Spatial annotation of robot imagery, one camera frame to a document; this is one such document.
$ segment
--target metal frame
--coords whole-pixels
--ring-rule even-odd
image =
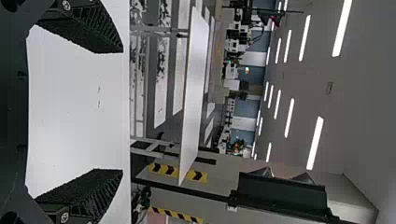
[[[148,84],[148,79],[149,79],[149,46],[150,46],[150,41],[149,41],[149,38],[148,37],[145,37],[146,38],[146,43],[147,43],[147,46],[146,46],[146,52],[145,53],[143,53],[143,54],[140,54],[139,52],[137,52],[137,54],[136,54],[136,67],[135,67],[135,70],[134,70],[134,73],[135,73],[135,88],[134,88],[134,136],[137,136],[137,134],[136,134],[136,131],[137,131],[137,129],[136,129],[136,124],[137,123],[143,123],[143,134],[142,134],[142,136],[141,137],[146,137],[146,127],[147,127],[147,103],[148,103],[148,88],[149,88],[149,84]],[[143,39],[143,37],[142,36],[139,36],[139,35],[137,35],[136,36],[136,42],[137,42],[137,50],[139,51],[140,49],[141,49],[141,43],[142,43],[142,40]],[[139,65],[139,62],[140,62],[140,57],[144,57],[144,58],[146,58],[146,60],[145,60],[145,64],[143,65],[143,66],[145,66],[145,74],[143,75],[143,77],[144,77],[144,90],[143,90],[143,97],[144,97],[144,99],[143,99],[143,120],[140,120],[140,119],[137,119],[136,117],[137,117],[137,70],[138,70],[138,65]]]
[[[170,37],[170,38],[189,38],[190,29],[178,29],[172,27],[160,27],[160,26],[146,26],[146,25],[131,25],[130,26],[130,37],[136,37],[137,42],[137,54],[136,54],[136,67],[135,67],[135,89],[134,89],[134,135],[133,137],[147,137],[147,107],[148,107],[148,91],[149,91],[149,46],[151,37]],[[142,39],[146,38],[146,52],[144,54],[138,53],[141,48]],[[145,63],[145,74],[144,74],[144,105],[143,105],[143,120],[136,118],[137,111],[137,69],[140,61],[140,57],[146,58]],[[136,124],[143,123],[143,134],[138,136],[136,134]]]

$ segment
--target screw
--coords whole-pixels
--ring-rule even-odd
[[[70,6],[70,3],[67,0],[62,1],[62,6],[64,7],[64,10],[66,10],[66,11],[70,11],[70,9],[72,8],[72,6]]]
[[[69,220],[69,213],[63,213],[61,216],[61,223],[66,223]]]

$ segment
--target yellow and black hazard stripe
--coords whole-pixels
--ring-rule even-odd
[[[172,176],[174,178],[178,178],[179,170],[178,167],[176,166],[163,165],[154,162],[149,166],[149,171],[159,175],[166,175],[166,176]],[[186,179],[205,184],[207,183],[207,173],[199,172],[195,170],[189,170],[186,174]]]
[[[179,218],[179,219],[186,220],[186,221],[189,221],[189,222],[193,222],[193,223],[196,223],[196,224],[204,224],[204,220],[201,217],[195,217],[195,216],[187,215],[187,214],[184,214],[184,213],[171,211],[171,210],[168,210],[168,209],[163,209],[163,208],[151,206],[149,208],[149,211],[150,212],[154,212],[154,213],[158,213],[158,214],[161,214],[161,215],[166,215],[166,216],[169,216],[169,217]]]

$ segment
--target white ceiling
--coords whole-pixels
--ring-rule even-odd
[[[274,120],[275,101],[265,116],[262,137],[256,150],[265,160],[268,142],[273,143],[270,161],[283,161],[305,167],[318,116],[325,118],[316,171],[345,173],[366,196],[383,211],[378,223],[396,223],[392,180],[396,165],[393,125],[396,119],[396,89],[393,53],[396,50],[396,2],[391,0],[354,0],[346,28],[341,56],[332,57],[332,48],[343,0],[289,1],[291,14],[283,27],[272,34],[271,48],[287,38],[292,29],[288,63],[275,64],[271,53],[266,79],[282,89],[278,119]],[[311,14],[304,60],[300,51],[306,15]],[[283,59],[286,44],[281,47]],[[334,82],[332,94],[325,94],[327,83]],[[284,138],[290,97],[295,98],[290,135]]]

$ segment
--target white wall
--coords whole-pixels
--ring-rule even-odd
[[[101,223],[124,224],[131,222],[129,2],[103,3],[120,33],[122,54],[95,55],[39,27],[30,32],[26,185],[36,197],[93,168],[122,169]]]
[[[273,40],[293,29],[287,64],[268,67],[269,80],[283,89],[278,120],[268,119],[259,146],[273,141],[272,160],[306,166],[315,122],[325,118],[314,170],[345,173],[379,209],[377,223],[396,223],[394,130],[396,104],[393,53],[394,8],[391,0],[354,0],[339,58],[332,47],[342,0],[290,1],[289,8],[305,8],[290,15]],[[312,14],[304,61],[298,62],[304,19]],[[283,58],[282,47],[279,58]],[[327,82],[334,82],[326,96]],[[295,97],[290,138],[282,137],[290,97]],[[271,117],[274,110],[262,111]]]

